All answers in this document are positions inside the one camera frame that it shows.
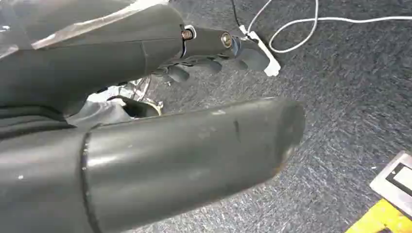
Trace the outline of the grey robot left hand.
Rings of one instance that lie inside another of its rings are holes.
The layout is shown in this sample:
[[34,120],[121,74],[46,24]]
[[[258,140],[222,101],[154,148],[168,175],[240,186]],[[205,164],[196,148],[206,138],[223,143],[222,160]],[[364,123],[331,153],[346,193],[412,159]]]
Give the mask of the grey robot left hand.
[[120,233],[274,177],[303,136],[297,101],[67,122],[111,86],[230,59],[271,64],[255,40],[186,25],[166,0],[1,1],[1,232]]

